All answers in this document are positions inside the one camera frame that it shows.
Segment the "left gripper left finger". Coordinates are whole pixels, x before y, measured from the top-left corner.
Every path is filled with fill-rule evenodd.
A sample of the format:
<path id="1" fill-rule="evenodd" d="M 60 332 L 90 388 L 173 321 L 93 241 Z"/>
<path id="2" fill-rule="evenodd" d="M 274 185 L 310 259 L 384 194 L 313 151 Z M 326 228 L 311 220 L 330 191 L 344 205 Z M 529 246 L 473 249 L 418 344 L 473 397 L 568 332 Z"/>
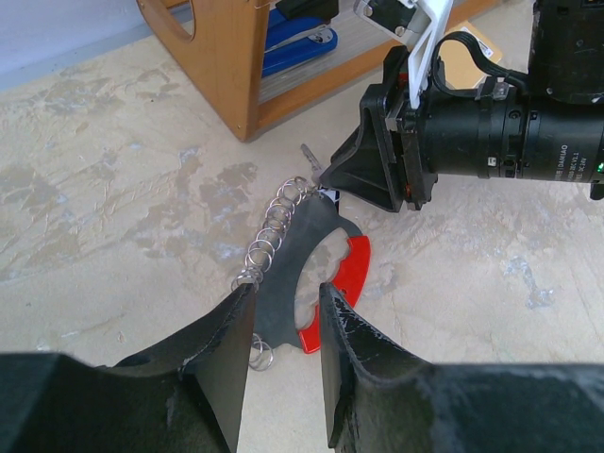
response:
<path id="1" fill-rule="evenodd" d="M 60 353 L 1 357 L 5 452 L 233 452 L 239 442 L 256 292 L 117 364 Z"/>

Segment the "silver key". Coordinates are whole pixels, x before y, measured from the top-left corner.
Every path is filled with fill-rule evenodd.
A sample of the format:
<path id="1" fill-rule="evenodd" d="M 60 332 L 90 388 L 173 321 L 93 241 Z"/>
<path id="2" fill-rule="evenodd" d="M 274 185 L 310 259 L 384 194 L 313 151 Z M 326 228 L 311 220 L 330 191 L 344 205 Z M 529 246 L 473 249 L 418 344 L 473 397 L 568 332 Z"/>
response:
<path id="1" fill-rule="evenodd" d="M 300 149 L 301 149 L 304 157 L 310 163 L 310 167 L 311 167 L 311 170 L 312 170 L 311 180 L 313 181 L 314 184 L 319 185 L 320 184 L 320 176 L 324 172 L 323 166 L 321 165 L 321 163 L 318 160 L 318 158 L 316 158 L 314 156 L 314 154 L 312 153 L 312 151 L 310 150 L 310 148 L 305 143 L 302 143 L 300 145 Z"/>

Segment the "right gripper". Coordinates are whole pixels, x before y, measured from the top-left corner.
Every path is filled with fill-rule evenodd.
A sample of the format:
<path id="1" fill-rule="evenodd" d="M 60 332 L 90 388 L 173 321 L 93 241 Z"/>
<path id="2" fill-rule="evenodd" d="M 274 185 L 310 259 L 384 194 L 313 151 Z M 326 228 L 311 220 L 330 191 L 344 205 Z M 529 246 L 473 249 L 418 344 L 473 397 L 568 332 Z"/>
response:
<path id="1" fill-rule="evenodd" d="M 438 177 L 420 153 L 419 111 L 411 107 L 410 51 L 392 48 L 382 79 L 360 101 L 360 123 L 320 175 L 322 185 L 352 194 L 388 212 L 421 210 Z"/>

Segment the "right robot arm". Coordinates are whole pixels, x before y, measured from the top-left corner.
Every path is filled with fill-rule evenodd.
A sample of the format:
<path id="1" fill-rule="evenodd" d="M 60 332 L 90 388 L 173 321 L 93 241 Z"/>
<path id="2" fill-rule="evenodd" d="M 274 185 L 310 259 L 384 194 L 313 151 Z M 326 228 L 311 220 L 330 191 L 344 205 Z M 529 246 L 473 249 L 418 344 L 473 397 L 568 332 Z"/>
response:
<path id="1" fill-rule="evenodd" d="M 603 5 L 537 1 L 528 68 L 445 29 L 448 1 L 359 1 L 396 40 L 360 123 L 319 176 L 390 212 L 420 209 L 439 175 L 586 183 L 603 196 Z"/>

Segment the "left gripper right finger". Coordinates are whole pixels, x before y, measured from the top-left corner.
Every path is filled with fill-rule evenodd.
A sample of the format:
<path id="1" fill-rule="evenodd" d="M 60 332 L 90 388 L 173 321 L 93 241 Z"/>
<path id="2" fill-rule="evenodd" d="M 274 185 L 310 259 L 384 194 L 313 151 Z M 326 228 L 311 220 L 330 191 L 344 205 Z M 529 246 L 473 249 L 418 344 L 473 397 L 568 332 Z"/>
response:
<path id="1" fill-rule="evenodd" d="M 327 443 L 337 452 L 599 452 L 603 368 L 425 361 L 320 287 Z"/>

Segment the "red grey key holder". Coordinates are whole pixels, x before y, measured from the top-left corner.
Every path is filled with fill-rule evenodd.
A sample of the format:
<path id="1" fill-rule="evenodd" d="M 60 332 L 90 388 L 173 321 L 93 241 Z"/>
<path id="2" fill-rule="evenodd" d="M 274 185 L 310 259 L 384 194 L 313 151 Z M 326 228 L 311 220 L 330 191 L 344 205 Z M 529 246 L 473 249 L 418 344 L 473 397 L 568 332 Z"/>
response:
<path id="1" fill-rule="evenodd" d="M 350 306 L 360 298 L 371 257 L 369 238 L 339 213 L 339 198 L 302 176 L 284 182 L 270 201 L 254 240 L 247 247 L 243 268 L 231 288 L 250 284 L 258 301 L 252 334 L 254 371 L 267 370 L 274 350 L 289 344 L 312 354 L 321 347 L 319 307 L 304 327 L 295 324 L 295 294 L 304 267 L 316 247 L 333 231 L 346 235 L 348 252 L 331 283 Z"/>

